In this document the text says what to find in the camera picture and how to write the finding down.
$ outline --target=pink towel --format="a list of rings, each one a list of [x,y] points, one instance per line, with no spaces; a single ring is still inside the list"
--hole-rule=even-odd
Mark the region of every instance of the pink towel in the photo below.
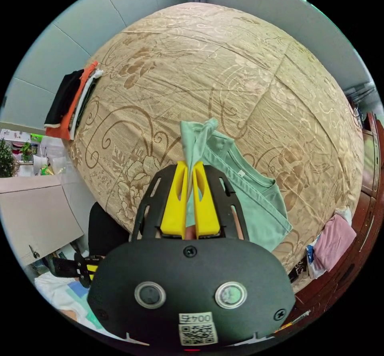
[[[355,237],[356,232],[341,216],[334,215],[327,221],[313,250],[328,272],[340,260]]]

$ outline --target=bed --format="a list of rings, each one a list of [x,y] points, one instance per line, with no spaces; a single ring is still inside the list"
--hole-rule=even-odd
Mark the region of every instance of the bed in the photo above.
[[[293,229],[273,253],[287,273],[335,208],[354,214],[361,127],[335,79],[283,30],[235,9],[185,3],[125,28],[94,60],[104,75],[65,145],[96,200],[128,231],[152,176],[183,158],[180,121],[211,117],[277,180]],[[309,282],[303,273],[295,292]]]

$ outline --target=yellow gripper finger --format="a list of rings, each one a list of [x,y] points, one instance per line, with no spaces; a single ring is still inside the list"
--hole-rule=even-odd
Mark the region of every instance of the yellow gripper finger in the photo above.
[[[196,238],[200,236],[215,236],[220,232],[212,194],[209,189],[204,165],[197,162],[193,168],[193,201],[195,210]]]
[[[95,273],[96,272],[96,270],[97,270],[97,265],[90,265],[90,264],[87,264],[87,269],[88,269],[88,272],[93,272],[93,273]],[[91,280],[93,280],[93,274],[90,274],[89,275],[89,278],[91,279]]]
[[[184,161],[178,161],[160,226],[163,235],[185,238],[187,186],[188,167]]]

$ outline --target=qr code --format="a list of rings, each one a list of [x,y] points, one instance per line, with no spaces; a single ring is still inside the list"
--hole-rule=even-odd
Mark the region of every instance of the qr code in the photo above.
[[[179,333],[182,345],[205,345],[217,343],[217,333],[213,322],[179,325]]]

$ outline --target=mint green t-shirt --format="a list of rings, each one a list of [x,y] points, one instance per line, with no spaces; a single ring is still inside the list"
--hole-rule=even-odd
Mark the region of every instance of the mint green t-shirt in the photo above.
[[[180,123],[188,191],[192,187],[192,168],[198,161],[223,172],[240,201],[250,241],[271,252],[292,229],[276,180],[257,172],[242,157],[234,140],[216,131],[217,126],[216,119],[204,124]],[[192,196],[187,203],[186,226],[195,224]]]

